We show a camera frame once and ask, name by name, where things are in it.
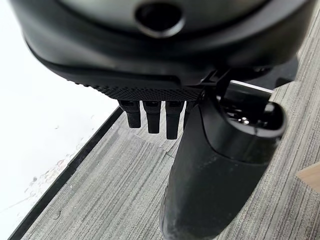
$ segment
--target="circular hole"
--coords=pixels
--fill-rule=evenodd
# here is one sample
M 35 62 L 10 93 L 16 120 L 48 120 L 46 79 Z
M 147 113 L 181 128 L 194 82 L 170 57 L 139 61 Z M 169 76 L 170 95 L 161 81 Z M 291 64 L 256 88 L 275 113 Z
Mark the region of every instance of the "circular hole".
M 183 28 L 182 11 L 169 3 L 146 3 L 138 7 L 135 19 L 139 29 L 154 38 L 171 37 Z

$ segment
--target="small wooden object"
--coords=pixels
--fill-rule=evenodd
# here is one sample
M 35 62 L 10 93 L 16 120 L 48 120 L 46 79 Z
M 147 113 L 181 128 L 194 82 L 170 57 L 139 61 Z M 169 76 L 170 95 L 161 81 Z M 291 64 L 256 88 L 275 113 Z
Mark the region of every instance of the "small wooden object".
M 320 162 L 302 169 L 296 176 L 317 193 L 320 193 Z

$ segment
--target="white wall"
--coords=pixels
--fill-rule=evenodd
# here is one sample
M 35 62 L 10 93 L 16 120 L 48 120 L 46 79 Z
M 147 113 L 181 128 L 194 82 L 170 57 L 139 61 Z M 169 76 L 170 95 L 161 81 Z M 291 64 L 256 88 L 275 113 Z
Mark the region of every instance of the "white wall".
M 0 33 L 0 240 L 5 240 L 118 103 L 42 66 L 3 0 Z

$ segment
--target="textured black surface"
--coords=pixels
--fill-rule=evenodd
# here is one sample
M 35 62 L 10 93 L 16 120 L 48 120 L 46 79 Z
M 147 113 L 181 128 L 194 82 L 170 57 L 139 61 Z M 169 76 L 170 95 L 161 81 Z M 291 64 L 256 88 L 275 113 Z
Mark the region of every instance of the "textured black surface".
M 93 86 L 99 92 L 112 99 L 132 101 L 194 101 L 201 93 L 201 88 L 181 87 L 180 89 L 132 88 Z

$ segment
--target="gray floor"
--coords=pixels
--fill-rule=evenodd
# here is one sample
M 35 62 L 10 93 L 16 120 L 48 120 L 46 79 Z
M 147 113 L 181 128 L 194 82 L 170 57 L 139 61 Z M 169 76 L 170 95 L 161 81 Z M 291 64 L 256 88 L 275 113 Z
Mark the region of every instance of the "gray floor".
M 287 111 L 287 133 L 254 194 L 218 240 L 314 240 L 320 234 L 320 195 L 295 176 L 319 160 L 319 9 L 299 52 L 297 80 L 273 95 Z M 163 120 L 161 134 L 149 135 L 147 126 L 128 129 L 122 115 L 23 239 L 162 239 L 160 200 L 179 143 L 166 140 Z

